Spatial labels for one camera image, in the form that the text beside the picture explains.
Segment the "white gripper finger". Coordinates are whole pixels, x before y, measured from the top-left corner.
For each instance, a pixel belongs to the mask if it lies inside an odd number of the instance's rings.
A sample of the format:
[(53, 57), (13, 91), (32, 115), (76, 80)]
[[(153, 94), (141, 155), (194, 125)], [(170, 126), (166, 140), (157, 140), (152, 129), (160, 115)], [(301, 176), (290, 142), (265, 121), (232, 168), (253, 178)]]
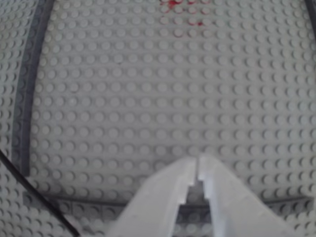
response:
[(197, 159), (186, 157), (150, 176), (107, 232), (109, 237), (170, 237), (188, 191), (196, 182)]
[(295, 237), (297, 233), (220, 160), (203, 154), (198, 179), (210, 206), (215, 237)]

